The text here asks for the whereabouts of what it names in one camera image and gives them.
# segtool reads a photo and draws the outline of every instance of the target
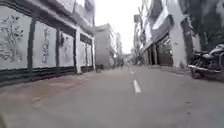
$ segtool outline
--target parked motorcycle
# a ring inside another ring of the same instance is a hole
[[[222,73],[224,71],[224,44],[217,45],[210,52],[195,51],[188,67],[194,79],[203,78],[205,74]]]

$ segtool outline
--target overcast sky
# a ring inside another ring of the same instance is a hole
[[[121,34],[123,52],[130,53],[133,46],[134,20],[141,0],[95,0],[96,25],[110,23]]]

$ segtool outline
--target road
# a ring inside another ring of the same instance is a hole
[[[224,84],[124,67],[17,111],[10,128],[223,128]]]

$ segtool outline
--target alley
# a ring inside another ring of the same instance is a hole
[[[3,113],[9,128],[222,128],[223,92],[222,83],[124,67]]]

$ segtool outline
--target dashed white line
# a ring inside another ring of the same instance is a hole
[[[130,72],[131,72],[131,74],[135,74],[135,72],[134,72],[134,71],[132,71],[132,70],[131,70]]]
[[[137,80],[133,81],[133,85],[134,85],[134,88],[135,88],[135,93],[141,93],[141,88],[139,87],[139,84],[138,84]]]

